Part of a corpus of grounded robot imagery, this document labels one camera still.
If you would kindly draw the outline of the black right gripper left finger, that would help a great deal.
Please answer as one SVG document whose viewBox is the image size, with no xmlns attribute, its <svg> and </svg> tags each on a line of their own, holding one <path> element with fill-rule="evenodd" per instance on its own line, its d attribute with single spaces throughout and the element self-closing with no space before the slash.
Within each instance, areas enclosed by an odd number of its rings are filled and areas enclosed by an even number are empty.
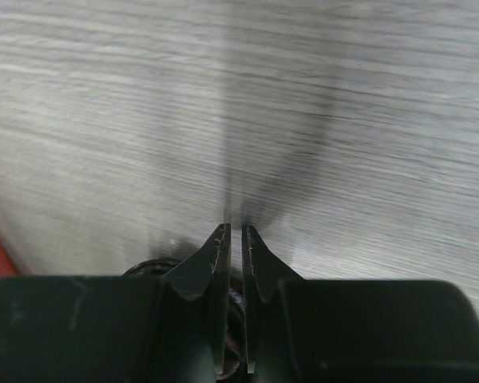
<svg viewBox="0 0 479 383">
<path fill-rule="evenodd" d="M 0 382 L 213 382 L 231 229 L 161 276 L 0 278 Z"/>
</svg>

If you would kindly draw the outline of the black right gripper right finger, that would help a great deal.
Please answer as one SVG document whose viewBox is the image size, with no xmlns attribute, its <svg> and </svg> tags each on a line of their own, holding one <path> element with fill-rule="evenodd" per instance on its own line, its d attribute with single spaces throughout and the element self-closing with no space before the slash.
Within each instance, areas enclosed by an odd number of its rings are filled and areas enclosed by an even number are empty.
<svg viewBox="0 0 479 383">
<path fill-rule="evenodd" d="M 479 317 L 440 280 L 306 279 L 242 230 L 256 382 L 479 382 Z"/>
</svg>

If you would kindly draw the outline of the brown blue-flowered tie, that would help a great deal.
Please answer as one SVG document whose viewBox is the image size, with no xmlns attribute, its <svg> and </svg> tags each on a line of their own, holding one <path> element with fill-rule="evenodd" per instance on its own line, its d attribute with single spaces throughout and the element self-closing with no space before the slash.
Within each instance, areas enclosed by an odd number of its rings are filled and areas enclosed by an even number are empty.
<svg viewBox="0 0 479 383">
<path fill-rule="evenodd" d="M 167 274 L 180 263 L 171 258 L 150 259 L 130 267 L 127 275 L 150 274 L 161 276 Z M 245 315 L 243 283 L 233 275 L 228 289 L 227 337 L 224 351 L 224 371 L 217 377 L 217 382 L 243 382 L 245 368 Z"/>
</svg>

